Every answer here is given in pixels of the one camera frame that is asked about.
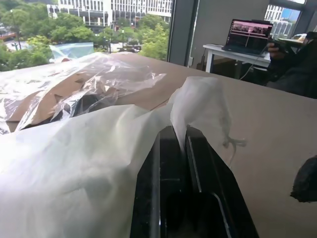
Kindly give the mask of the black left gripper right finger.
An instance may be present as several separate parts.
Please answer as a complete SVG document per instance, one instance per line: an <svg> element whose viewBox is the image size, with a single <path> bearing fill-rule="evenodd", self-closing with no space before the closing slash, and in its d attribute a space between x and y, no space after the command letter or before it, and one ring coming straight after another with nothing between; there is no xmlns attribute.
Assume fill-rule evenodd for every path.
<svg viewBox="0 0 317 238"><path fill-rule="evenodd" d="M259 238L233 172L203 133L185 137L192 196L190 219L199 238Z"/></svg>

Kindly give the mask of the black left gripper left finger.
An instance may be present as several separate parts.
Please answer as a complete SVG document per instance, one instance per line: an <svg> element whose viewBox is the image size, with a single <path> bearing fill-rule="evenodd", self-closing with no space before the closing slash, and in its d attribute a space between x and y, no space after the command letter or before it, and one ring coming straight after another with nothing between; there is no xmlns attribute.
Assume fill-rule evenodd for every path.
<svg viewBox="0 0 317 238"><path fill-rule="evenodd" d="M169 228L180 222L185 189L186 161L168 126L158 133L138 172L130 238L169 238Z"/></svg>

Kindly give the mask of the white drawstring bag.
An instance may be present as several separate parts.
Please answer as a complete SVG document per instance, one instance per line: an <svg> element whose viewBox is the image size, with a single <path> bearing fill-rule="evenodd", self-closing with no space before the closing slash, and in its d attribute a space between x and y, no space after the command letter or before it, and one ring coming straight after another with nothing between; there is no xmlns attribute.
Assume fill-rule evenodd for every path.
<svg viewBox="0 0 317 238"><path fill-rule="evenodd" d="M220 79L188 77L163 107L111 106L0 136L0 238L129 238L137 174L158 133L236 144Z"/></svg>

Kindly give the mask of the dark grey towel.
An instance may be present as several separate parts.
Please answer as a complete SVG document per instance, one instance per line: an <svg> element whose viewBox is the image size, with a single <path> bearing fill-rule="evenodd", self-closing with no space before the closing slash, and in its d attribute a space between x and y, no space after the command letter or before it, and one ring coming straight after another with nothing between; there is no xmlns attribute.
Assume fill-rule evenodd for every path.
<svg viewBox="0 0 317 238"><path fill-rule="evenodd" d="M299 202L317 202L317 155L307 159L295 176L290 196Z"/></svg>

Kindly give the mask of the person's hand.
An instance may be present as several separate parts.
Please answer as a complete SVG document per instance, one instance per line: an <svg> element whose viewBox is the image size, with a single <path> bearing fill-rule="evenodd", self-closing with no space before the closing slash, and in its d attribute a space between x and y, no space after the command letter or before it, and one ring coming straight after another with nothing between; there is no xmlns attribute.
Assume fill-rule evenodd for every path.
<svg viewBox="0 0 317 238"><path fill-rule="evenodd" d="M280 60L284 58L285 54L279 51L279 48L274 43L267 44L267 51L269 55L274 60Z"/></svg>

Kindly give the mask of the black flat object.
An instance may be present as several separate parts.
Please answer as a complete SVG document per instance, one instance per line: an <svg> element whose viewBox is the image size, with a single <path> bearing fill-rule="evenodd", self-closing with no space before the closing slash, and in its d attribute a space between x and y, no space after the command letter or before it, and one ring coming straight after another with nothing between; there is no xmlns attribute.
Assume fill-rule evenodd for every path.
<svg viewBox="0 0 317 238"><path fill-rule="evenodd" d="M75 103L74 109L71 110L71 117L76 117L82 114L94 112L109 106L113 106L116 98L106 96L104 94L84 95L78 102Z"/></svg>

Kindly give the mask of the white desk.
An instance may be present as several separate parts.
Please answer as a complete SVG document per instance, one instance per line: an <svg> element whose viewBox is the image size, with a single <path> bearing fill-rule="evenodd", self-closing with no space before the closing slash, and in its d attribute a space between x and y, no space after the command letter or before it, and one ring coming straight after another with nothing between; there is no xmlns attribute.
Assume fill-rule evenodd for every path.
<svg viewBox="0 0 317 238"><path fill-rule="evenodd" d="M244 78L247 75L247 73L245 73L242 77L240 76L242 64L249 63L251 65L247 71L249 71L254 65L267 68L270 64L269 54L266 53L265 51L263 51L261 56L254 56L254 55L236 53L231 51L225 51L222 49L222 46L220 45L206 44L206 45L203 45L203 47L207 51L207 63L206 63L205 72L208 72L208 73L212 73L213 71L215 56L220 56L220 57L236 60L237 65L235 68L234 78L239 80L241 78Z"/></svg>

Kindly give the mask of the person in dark clothes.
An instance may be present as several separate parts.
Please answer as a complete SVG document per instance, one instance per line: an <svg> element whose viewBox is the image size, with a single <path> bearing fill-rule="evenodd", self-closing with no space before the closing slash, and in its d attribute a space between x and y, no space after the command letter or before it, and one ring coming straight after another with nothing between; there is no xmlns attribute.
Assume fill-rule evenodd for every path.
<svg viewBox="0 0 317 238"><path fill-rule="evenodd" d="M317 32L308 32L306 40L294 54L270 57L266 87L317 99Z"/></svg>

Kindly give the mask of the open black laptop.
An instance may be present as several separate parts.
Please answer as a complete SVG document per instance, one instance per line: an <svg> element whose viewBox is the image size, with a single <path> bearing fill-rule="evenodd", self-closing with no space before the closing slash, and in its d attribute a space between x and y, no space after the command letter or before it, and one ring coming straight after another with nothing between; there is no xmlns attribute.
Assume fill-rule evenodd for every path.
<svg viewBox="0 0 317 238"><path fill-rule="evenodd" d="M265 51L272 28L269 21L233 19L222 50L260 56Z"/></svg>

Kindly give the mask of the black phone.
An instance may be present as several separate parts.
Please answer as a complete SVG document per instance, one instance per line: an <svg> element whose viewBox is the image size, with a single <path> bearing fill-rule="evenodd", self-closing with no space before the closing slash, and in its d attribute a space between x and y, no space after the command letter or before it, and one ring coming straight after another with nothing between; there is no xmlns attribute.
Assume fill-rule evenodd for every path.
<svg viewBox="0 0 317 238"><path fill-rule="evenodd" d="M287 54L294 54L298 51L298 49L302 46L302 42L292 39L273 39L270 38L268 43L274 44L275 48L279 48L280 52Z"/></svg>

